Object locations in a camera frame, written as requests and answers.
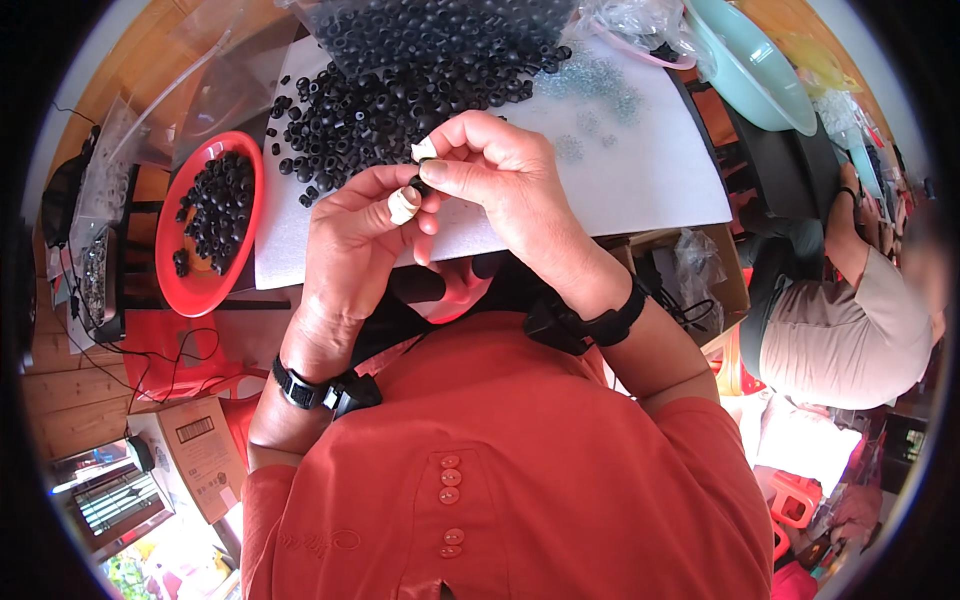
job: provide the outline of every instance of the wrist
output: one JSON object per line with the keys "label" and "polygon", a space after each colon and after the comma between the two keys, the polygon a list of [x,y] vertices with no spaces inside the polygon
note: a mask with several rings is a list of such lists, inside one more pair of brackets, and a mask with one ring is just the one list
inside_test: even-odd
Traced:
{"label": "wrist", "polygon": [[556,288],[564,303],[584,321],[596,319],[608,310],[620,310],[634,289],[630,272],[593,240],[590,244],[593,249],[579,276],[563,288]]}
{"label": "wrist", "polygon": [[311,383],[347,370],[362,321],[318,316],[305,305],[294,313],[280,345],[280,363]]}

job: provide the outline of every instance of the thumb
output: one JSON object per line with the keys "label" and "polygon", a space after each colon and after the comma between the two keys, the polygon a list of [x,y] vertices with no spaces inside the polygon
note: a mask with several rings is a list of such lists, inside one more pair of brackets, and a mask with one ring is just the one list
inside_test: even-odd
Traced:
{"label": "thumb", "polygon": [[430,187],[484,207],[489,200],[500,196],[504,178],[515,175],[459,160],[431,159],[420,166],[420,178]]}
{"label": "thumb", "polygon": [[355,240],[370,241],[412,219],[421,200],[420,192],[406,185],[384,200],[344,215],[341,232]]}

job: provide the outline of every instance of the beige shirt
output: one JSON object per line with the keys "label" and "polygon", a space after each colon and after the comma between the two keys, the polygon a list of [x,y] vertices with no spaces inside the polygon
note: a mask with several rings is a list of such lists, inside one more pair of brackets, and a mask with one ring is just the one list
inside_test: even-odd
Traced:
{"label": "beige shirt", "polygon": [[801,281],[783,292],[760,347],[760,379],[794,401],[879,406],[926,370],[930,317],[900,271],[870,248],[859,289]]}

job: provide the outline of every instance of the teal basin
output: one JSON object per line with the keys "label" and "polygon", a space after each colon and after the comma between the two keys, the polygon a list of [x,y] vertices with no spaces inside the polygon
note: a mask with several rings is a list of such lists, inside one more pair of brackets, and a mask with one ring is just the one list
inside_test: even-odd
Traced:
{"label": "teal basin", "polygon": [[768,132],[817,132],[803,84],[783,53],[743,12],[723,0],[684,0],[686,20],[716,61],[709,79],[744,118]]}

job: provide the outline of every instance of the wooden floor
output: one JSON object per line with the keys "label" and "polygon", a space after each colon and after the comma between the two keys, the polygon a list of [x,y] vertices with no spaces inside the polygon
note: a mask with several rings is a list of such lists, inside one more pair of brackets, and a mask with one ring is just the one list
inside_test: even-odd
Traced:
{"label": "wooden floor", "polygon": [[[144,109],[167,83],[173,81],[198,56],[189,52],[172,52],[171,48],[175,46],[171,44],[169,35],[202,2],[152,0],[104,58],[75,109],[103,122],[117,94],[131,102],[134,109]],[[804,0],[740,0],[740,4],[748,9],[748,14],[763,29],[784,31],[786,28],[786,31],[811,34],[833,51],[848,75],[864,85],[863,78],[842,46]],[[251,32],[287,15],[285,11],[276,9],[272,0],[249,0],[247,7],[248,20],[245,22]],[[698,98],[698,105],[705,121],[719,123],[720,120],[711,119],[710,115],[712,111],[723,109],[718,99],[712,98],[710,93],[698,94],[702,97]],[[886,123],[870,90],[865,89],[857,100],[874,116],[889,137]],[[71,115],[51,164],[51,174],[58,165],[78,152],[89,127],[81,117]],[[732,128],[727,131],[722,125],[712,127],[710,136],[715,144],[732,141]],[[159,169],[141,168],[134,201],[162,200],[168,177],[166,172]],[[156,216],[134,214],[131,216],[130,239],[152,244],[155,228]],[[38,451],[43,459],[51,460],[122,437],[132,392],[124,385],[128,382],[121,355],[97,347],[87,351],[89,358],[69,353],[63,328],[65,307],[61,306],[57,311],[51,308],[50,288],[42,268],[42,243],[38,240],[35,252],[38,269],[34,365],[26,371],[22,384]],[[144,277],[139,285],[156,285],[156,281]],[[278,322],[282,322],[283,318],[279,315]],[[274,325],[272,330],[276,331],[277,326]],[[106,372],[97,369],[94,364],[103,367]]]}

